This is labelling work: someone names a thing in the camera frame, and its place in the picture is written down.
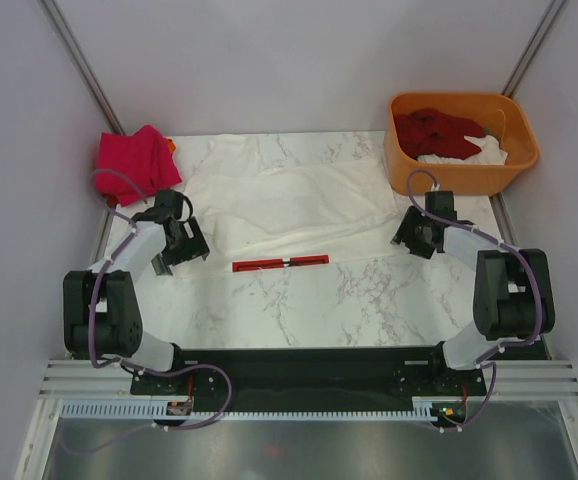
red cloth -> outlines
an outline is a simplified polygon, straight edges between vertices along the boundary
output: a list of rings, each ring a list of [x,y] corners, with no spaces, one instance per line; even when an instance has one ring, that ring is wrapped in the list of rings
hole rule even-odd
[[[103,133],[96,168],[124,173],[146,196],[182,182],[167,139],[151,125],[145,125],[131,136]],[[116,197],[123,207],[140,199],[130,185],[115,175],[101,173],[94,185],[99,192]]]
[[[482,151],[465,140],[465,135],[485,136],[484,129],[473,120],[452,117],[433,108],[396,115],[394,119],[400,147],[411,158],[436,154],[464,160]]]

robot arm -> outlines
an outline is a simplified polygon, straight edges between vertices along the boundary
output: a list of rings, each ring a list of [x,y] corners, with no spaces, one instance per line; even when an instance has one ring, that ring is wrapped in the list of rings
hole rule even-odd
[[[425,195],[425,210],[454,223],[453,193],[432,191]],[[482,237],[462,228],[446,226],[409,207],[392,243],[404,244],[410,253],[431,258],[434,252],[452,255],[476,272],[473,321],[443,342],[443,363],[452,370],[473,370],[492,349],[528,338],[534,329],[535,300],[526,272],[518,259]],[[545,253],[518,250],[533,271],[540,291],[543,321],[540,333],[554,326],[554,305]]]
[[[119,356],[137,365],[158,371],[172,367],[174,344],[143,331],[134,281],[152,263],[157,274],[170,273],[170,266],[209,254],[209,247],[197,220],[190,216],[179,221],[186,197],[174,190],[162,190],[154,206],[133,217],[122,244],[132,230],[137,235],[115,257],[103,273],[96,299],[94,343],[98,355]],[[76,358],[88,358],[89,305],[96,276],[108,259],[85,271],[71,271],[63,282],[64,339]]]

white sheet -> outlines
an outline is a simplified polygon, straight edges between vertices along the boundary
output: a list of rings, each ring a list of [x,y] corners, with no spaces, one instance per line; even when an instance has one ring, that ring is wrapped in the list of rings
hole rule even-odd
[[[500,149],[496,137],[487,135],[483,138],[465,136],[465,140],[479,146],[482,151],[469,158],[439,157],[438,155],[420,155],[419,162],[423,163],[451,163],[455,165],[504,165],[507,161],[507,152]]]
[[[223,135],[184,192],[211,254],[175,267],[177,277],[223,273],[240,260],[394,254],[396,205],[379,158],[266,168],[256,138]]]

marble surface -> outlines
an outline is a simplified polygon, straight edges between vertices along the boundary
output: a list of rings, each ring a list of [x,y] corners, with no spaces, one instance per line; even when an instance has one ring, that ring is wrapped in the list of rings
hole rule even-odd
[[[270,167],[384,156],[382,132],[255,137]],[[212,139],[174,137],[183,177],[207,156]],[[409,205],[394,193],[397,216]],[[456,208],[460,218],[499,235],[487,197],[456,197]],[[124,229],[114,219],[110,245]],[[390,257],[206,278],[156,277],[149,268],[136,294],[145,328],[184,348],[432,345],[471,320],[474,276],[446,255],[423,260],[394,247]]]

plastic laundry basket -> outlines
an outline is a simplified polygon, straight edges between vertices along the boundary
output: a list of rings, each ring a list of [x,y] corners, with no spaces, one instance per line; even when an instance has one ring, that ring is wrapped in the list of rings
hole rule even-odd
[[[408,115],[422,108],[470,118],[500,141],[509,155],[505,165],[450,165],[420,163],[407,156],[398,143],[395,115]],[[538,160],[538,145],[520,106],[494,93],[403,93],[391,100],[389,127],[385,133],[385,157],[391,187],[407,194],[407,177],[416,168],[431,171],[443,190],[459,195],[495,195],[523,170]],[[431,180],[416,175],[411,181],[413,193],[429,191]]]

